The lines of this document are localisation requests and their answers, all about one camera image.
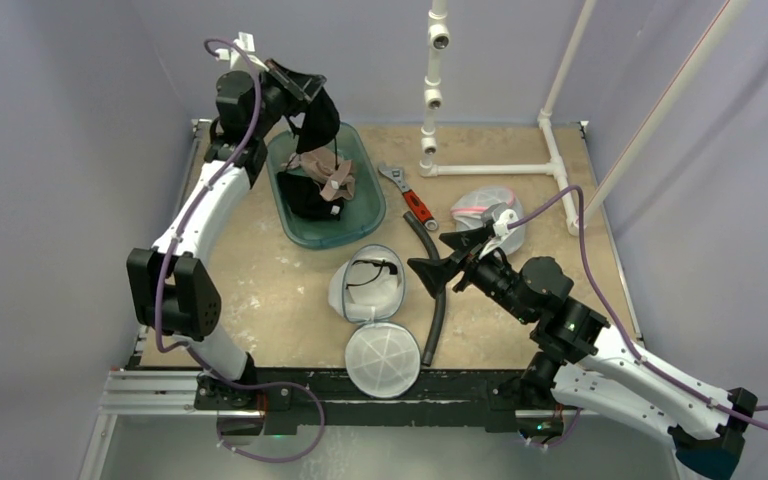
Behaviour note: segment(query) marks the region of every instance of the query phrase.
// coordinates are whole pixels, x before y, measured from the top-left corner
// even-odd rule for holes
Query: pvc pipe frame
[[[590,16],[592,15],[595,6],[596,0],[585,0],[584,6],[581,8],[581,13],[578,16],[578,21],[573,29],[572,36],[570,37],[569,44],[567,44],[567,49],[561,60],[561,65],[558,67],[555,80],[552,82],[552,88],[549,90],[549,96],[546,98],[546,104],[540,110],[540,115],[537,117],[537,124],[543,132],[543,136],[546,139],[546,147],[549,150],[548,163],[537,165],[436,165],[433,158],[434,154],[437,153],[437,142],[434,138],[436,132],[434,113],[436,109],[430,109],[428,105],[426,105],[425,121],[422,126],[423,145],[427,146],[433,144],[435,145],[435,148],[433,151],[423,148],[424,158],[419,162],[422,175],[425,177],[436,177],[438,175],[542,174],[553,176],[558,183],[559,190],[563,190],[569,186],[566,166],[558,151],[555,135],[552,132],[552,122],[550,121],[550,117],[552,116],[552,108],[555,106],[555,100],[557,100],[564,80],[566,80],[567,74],[569,73],[570,65],[572,65],[572,61],[575,58],[575,53],[581,43],[581,37],[584,35],[584,30],[587,27],[587,23],[590,21]],[[433,0],[431,11],[428,12],[429,38],[434,22],[445,22],[446,15],[445,0]],[[429,42],[428,48],[430,53],[428,56],[428,74],[425,77],[425,88],[426,91],[428,91],[429,88],[439,90],[440,52],[431,45],[431,42]],[[566,214],[567,229],[571,234],[575,235],[578,233],[578,215],[575,211],[575,203],[573,202],[572,194],[565,195],[562,199],[562,203],[564,206],[564,213]]]
[[[699,69],[708,60],[711,52],[720,43],[725,33],[729,30],[734,20],[743,11],[749,0],[726,0],[720,11],[708,25],[708,28],[702,34],[702,37],[696,42],[693,50],[679,67],[672,81],[667,85],[664,93],[655,102],[655,106],[638,127],[637,132],[626,145],[620,154],[616,163],[602,180],[602,183],[596,188],[593,198],[584,209],[584,225],[593,218],[593,215],[599,210],[605,201],[605,198],[614,189],[619,179],[628,170],[628,168],[637,160],[641,150],[652,138],[655,130],[661,125],[664,117],[672,109],[676,100],[687,89],[687,86],[696,77]]]

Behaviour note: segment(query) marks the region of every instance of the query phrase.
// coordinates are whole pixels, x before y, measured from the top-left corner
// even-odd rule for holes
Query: beige garment
[[[327,202],[338,198],[351,200],[355,196],[352,161],[344,159],[325,147],[293,155],[290,161],[282,164],[281,167],[288,169],[301,167],[316,183],[325,185],[319,194]]]

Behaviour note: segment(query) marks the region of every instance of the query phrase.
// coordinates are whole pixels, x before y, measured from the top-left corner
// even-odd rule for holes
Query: gray floor
[[[322,443],[291,464],[269,465],[216,448],[215,419],[120,417],[105,480],[141,479],[674,479],[655,441],[598,416],[582,418],[569,441],[542,454],[514,434],[480,428],[328,427]],[[261,438],[249,450],[268,455],[303,449],[315,430]]]

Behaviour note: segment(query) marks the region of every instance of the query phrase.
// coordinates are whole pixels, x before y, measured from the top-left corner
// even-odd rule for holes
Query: red line
[[[607,174],[607,175],[605,175],[605,178],[608,178],[609,176],[611,176],[611,173],[613,173],[614,169],[617,167],[617,164],[618,164],[618,163],[620,163],[620,162],[619,162],[619,159],[620,159],[620,158],[622,158],[622,157],[623,157],[623,155],[625,155],[625,153],[628,151],[629,147],[631,147],[631,144],[632,144],[632,143],[634,143],[634,140],[635,140],[635,139],[637,138],[637,136],[640,134],[640,131],[641,131],[641,130],[643,130],[643,126],[644,126],[644,125],[646,125],[646,122],[648,122],[648,121],[649,121],[649,118],[652,116],[652,113],[655,111],[655,109],[657,109],[657,108],[658,108],[658,105],[660,105],[660,104],[661,104],[661,100],[663,100],[663,99],[664,99],[664,96],[667,94],[667,92],[670,90],[670,88],[671,88],[671,87],[673,86],[673,84],[675,83],[675,81],[676,81],[676,78],[678,78],[678,76],[679,76],[679,75],[681,74],[681,72],[684,70],[684,67],[686,67],[686,66],[687,66],[687,62],[689,62],[689,61],[690,61],[691,57],[693,57],[693,54],[694,54],[694,53],[696,53],[696,50],[698,50],[698,49],[699,49],[699,45],[701,45],[701,44],[702,44],[702,41],[704,41],[704,40],[705,40],[705,37],[707,37],[707,36],[708,36],[708,33],[711,31],[711,28],[714,26],[714,24],[715,24],[715,23],[717,23],[717,20],[720,18],[720,15],[722,15],[722,14],[723,14],[723,11],[726,9],[726,7],[728,6],[728,4],[729,4],[730,2],[731,2],[731,0],[726,0],[726,1],[725,1],[725,3],[723,3],[723,6],[722,6],[722,8],[720,8],[720,11],[719,11],[719,12],[717,12],[717,15],[714,17],[714,20],[712,20],[712,21],[711,21],[711,23],[708,25],[708,28],[707,28],[707,29],[705,29],[705,32],[704,32],[704,33],[702,34],[702,36],[699,38],[699,41],[698,41],[698,42],[696,42],[696,45],[694,45],[694,46],[693,46],[693,50],[691,50],[691,51],[690,51],[690,54],[687,56],[687,58],[685,58],[685,59],[684,59],[684,63],[682,63],[682,64],[681,64],[681,67],[679,67],[678,71],[677,71],[677,72],[675,73],[675,75],[673,76],[673,79],[672,79],[672,80],[670,80],[670,83],[669,83],[669,85],[667,85],[667,88],[665,88],[665,89],[664,89],[664,91],[663,91],[663,93],[661,93],[661,96],[660,96],[660,97],[658,97],[658,101],[657,101],[657,102],[655,102],[655,106],[654,106],[654,107],[652,107],[652,110],[649,110],[649,114],[648,114],[648,115],[646,115],[646,118],[643,120],[643,122],[642,122],[642,123],[640,124],[640,126],[637,128],[637,131],[636,131],[636,132],[634,132],[634,136],[633,136],[633,137],[631,137],[631,140],[630,140],[630,141],[628,142],[628,144],[625,146],[625,148],[623,149],[623,151],[622,151],[622,153],[620,154],[620,156],[619,156],[619,157],[617,157],[617,161],[616,161],[616,162],[614,162],[614,164],[613,164],[613,165],[611,165],[611,169],[610,169],[610,170],[608,170],[608,174]],[[593,199],[592,199],[592,198],[590,199],[590,202],[588,202],[588,203],[587,203],[587,207],[590,207],[590,204],[591,204],[591,203],[593,203]]]

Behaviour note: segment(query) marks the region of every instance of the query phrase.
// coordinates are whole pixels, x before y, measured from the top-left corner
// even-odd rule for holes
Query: teal plastic bin
[[[284,202],[278,189],[276,174],[281,171],[281,164],[286,162],[296,151],[296,139],[290,131],[278,134],[268,145],[269,155],[266,166],[269,171],[269,182],[272,184],[272,194],[275,205],[281,217],[284,233],[294,243],[314,250],[334,248],[369,235],[374,232],[387,211],[384,194],[378,184],[378,174],[369,155],[363,148],[357,130],[343,123],[337,133],[337,153],[347,160],[353,160],[355,166],[355,196],[346,201],[345,209],[338,221],[313,221],[299,218]],[[334,142],[328,144],[334,150]],[[303,175],[301,169],[291,170],[290,173]]]

